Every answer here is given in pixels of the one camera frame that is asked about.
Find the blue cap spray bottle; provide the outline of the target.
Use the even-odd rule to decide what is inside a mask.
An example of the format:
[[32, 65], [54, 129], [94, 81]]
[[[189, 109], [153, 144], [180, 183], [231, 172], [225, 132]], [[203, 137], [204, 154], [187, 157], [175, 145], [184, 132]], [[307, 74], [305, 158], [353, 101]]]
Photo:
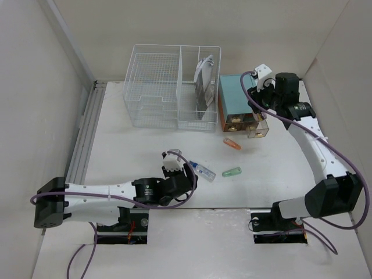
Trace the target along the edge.
[[208, 168], [202, 166], [201, 164], [198, 164], [193, 161], [189, 161], [190, 165], [194, 169], [196, 173], [198, 173], [200, 176], [202, 176], [205, 180], [212, 183], [214, 179], [216, 178], [216, 174], [209, 170]]

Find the teal orange drawer box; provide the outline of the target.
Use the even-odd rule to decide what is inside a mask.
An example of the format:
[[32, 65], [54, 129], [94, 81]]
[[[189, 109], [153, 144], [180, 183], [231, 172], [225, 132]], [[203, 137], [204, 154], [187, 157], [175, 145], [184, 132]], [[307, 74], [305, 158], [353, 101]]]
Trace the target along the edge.
[[267, 135], [267, 121], [259, 120], [248, 105], [239, 74], [220, 76], [218, 108], [221, 127], [225, 133], [244, 131], [248, 138], [263, 138]]

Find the orange translucent capsule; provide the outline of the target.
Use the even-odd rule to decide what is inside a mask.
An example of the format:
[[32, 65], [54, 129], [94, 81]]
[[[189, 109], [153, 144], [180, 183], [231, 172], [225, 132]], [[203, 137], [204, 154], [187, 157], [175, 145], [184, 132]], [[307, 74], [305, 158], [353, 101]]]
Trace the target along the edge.
[[236, 149], [236, 150], [241, 150], [241, 146], [240, 146], [238, 143], [236, 143], [235, 141], [233, 141], [233, 140], [231, 140], [231, 139], [229, 139], [229, 138], [225, 138], [225, 139], [223, 140], [223, 142], [224, 142], [226, 145], [228, 145], [228, 146], [230, 146], [230, 147], [232, 147], [232, 148], [234, 148], [234, 149]]

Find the grey setup guide booklet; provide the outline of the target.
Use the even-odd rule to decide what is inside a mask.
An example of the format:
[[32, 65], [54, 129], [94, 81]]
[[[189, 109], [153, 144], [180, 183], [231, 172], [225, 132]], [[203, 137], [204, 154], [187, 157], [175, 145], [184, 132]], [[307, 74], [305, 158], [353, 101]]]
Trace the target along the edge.
[[194, 81], [194, 88], [196, 94], [196, 118], [202, 120], [214, 100], [212, 78], [206, 77], [205, 73], [200, 72], [197, 80]]

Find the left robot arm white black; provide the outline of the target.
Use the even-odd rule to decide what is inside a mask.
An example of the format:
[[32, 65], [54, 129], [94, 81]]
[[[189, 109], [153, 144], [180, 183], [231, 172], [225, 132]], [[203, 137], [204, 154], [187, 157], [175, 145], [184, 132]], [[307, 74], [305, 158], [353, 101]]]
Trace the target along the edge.
[[175, 209], [185, 204], [198, 186], [198, 176], [184, 164], [176, 171], [163, 170], [164, 178], [140, 178], [122, 184], [80, 185], [55, 177], [31, 197], [35, 228], [60, 226], [65, 220], [101, 223], [125, 230], [131, 209]]

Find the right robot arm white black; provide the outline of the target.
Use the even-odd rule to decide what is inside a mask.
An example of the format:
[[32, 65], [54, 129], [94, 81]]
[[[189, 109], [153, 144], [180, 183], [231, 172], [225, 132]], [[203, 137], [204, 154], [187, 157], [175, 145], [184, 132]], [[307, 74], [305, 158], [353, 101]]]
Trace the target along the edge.
[[247, 71], [240, 83], [248, 105], [258, 114], [281, 120], [301, 148], [314, 176], [314, 187], [299, 198], [278, 201], [269, 214], [270, 224], [282, 229], [291, 219], [352, 212], [367, 184], [356, 166], [331, 146], [319, 127], [311, 104], [299, 99], [299, 77], [279, 73], [271, 77]]

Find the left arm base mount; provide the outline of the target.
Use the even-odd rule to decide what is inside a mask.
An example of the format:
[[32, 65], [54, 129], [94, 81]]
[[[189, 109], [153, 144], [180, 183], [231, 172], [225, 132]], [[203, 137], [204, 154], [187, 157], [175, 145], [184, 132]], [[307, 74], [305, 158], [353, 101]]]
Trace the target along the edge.
[[113, 224], [97, 224], [97, 244], [147, 244], [149, 210], [123, 207], [117, 207], [116, 210], [118, 216], [113, 219]]

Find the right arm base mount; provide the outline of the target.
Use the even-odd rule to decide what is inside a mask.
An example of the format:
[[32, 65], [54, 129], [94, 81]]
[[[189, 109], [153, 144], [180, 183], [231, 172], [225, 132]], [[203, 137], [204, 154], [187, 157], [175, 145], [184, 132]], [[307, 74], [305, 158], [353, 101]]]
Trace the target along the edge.
[[272, 207], [250, 211], [250, 230], [255, 244], [307, 244], [303, 224], [296, 224], [294, 218], [284, 219], [278, 202]]

